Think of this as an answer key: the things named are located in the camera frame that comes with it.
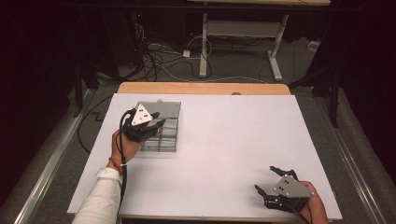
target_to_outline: white desk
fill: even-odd
[[[116,94],[68,213],[78,211],[106,164],[120,116],[138,101],[158,99],[181,102],[177,152],[138,152],[128,163],[122,217],[290,221],[294,215],[267,209],[254,189],[274,194],[274,165],[313,182],[329,218],[342,218],[292,95]]]
[[[328,6],[330,0],[189,0],[193,2],[210,3],[238,3],[238,4],[261,4],[261,5],[300,5],[300,6]],[[207,45],[208,35],[233,35],[233,36],[256,36],[274,37],[275,43],[272,50],[267,51],[268,60],[271,65],[276,81],[282,80],[282,75],[276,61],[276,54],[282,41],[283,32],[286,28],[289,15],[283,15],[281,22],[256,22],[256,21],[209,21],[207,13],[204,13],[202,31],[202,51],[200,61],[200,77],[206,77]]]

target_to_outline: wooden table edge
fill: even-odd
[[[290,90],[285,84],[123,82],[118,93],[290,95]]]

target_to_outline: white triangle marker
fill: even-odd
[[[136,126],[149,121],[152,121],[152,116],[150,115],[150,113],[142,104],[138,105],[136,109],[136,114],[134,114],[134,119],[132,120],[132,125]]]

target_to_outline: human arm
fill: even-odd
[[[315,195],[309,198],[308,204],[300,212],[301,215],[303,215],[306,218],[306,220],[308,220],[309,223],[329,224],[329,219],[327,218],[326,209],[324,207],[323,201],[318,195],[318,192],[315,189],[315,187],[310,182],[307,181],[300,181],[300,182],[304,186],[315,192]]]
[[[125,160],[128,162],[137,153],[142,143],[130,141],[122,135],[122,144]],[[73,224],[80,223],[115,223],[120,207],[120,186],[122,175],[116,166],[121,164],[120,132],[112,135],[111,156],[115,162],[109,161],[106,168],[99,170],[95,185],[84,203],[78,210]]]

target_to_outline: transparent plastic container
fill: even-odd
[[[148,126],[154,125],[161,119],[166,119],[162,130],[145,142],[139,151],[151,152],[176,152],[177,151],[177,125],[181,102],[138,102],[152,114],[160,112],[160,116],[152,120]]]

